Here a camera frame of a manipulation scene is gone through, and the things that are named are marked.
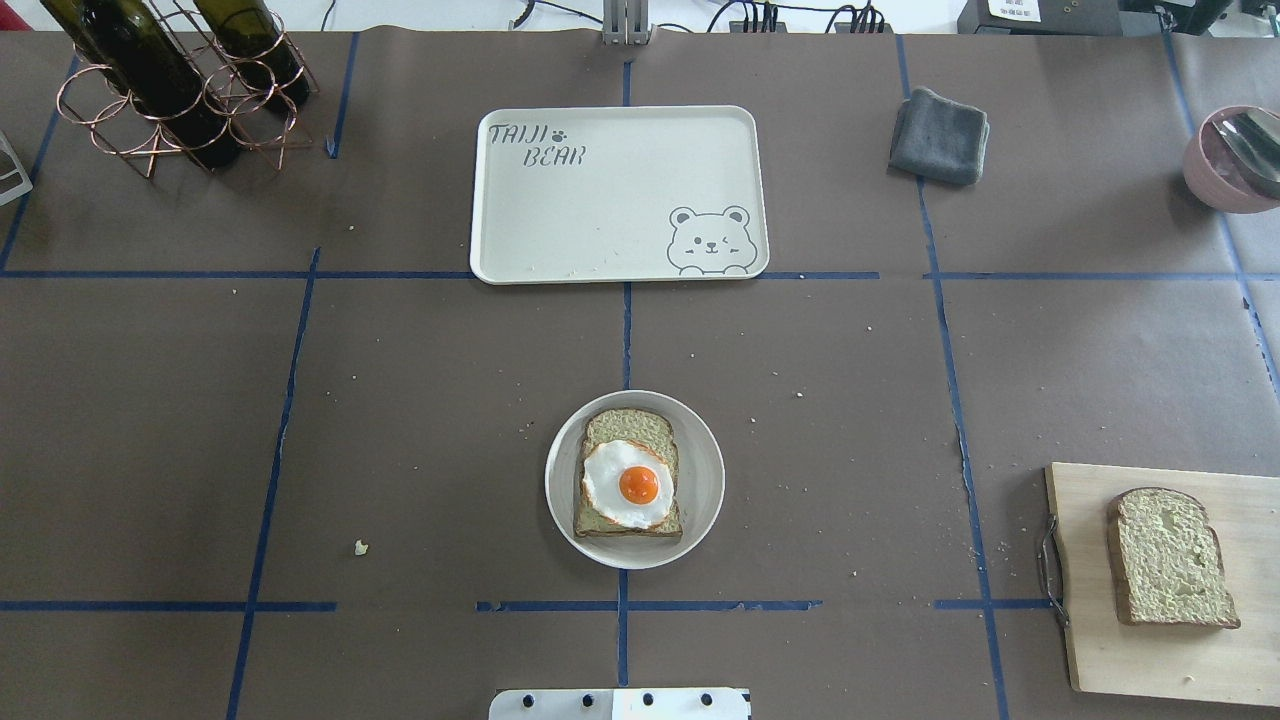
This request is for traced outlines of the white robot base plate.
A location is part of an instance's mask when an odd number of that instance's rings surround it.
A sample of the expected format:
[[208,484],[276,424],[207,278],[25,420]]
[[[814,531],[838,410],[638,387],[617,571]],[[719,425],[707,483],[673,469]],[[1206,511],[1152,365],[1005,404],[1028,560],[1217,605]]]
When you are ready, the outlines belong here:
[[731,687],[508,689],[489,719],[751,719],[750,692]]

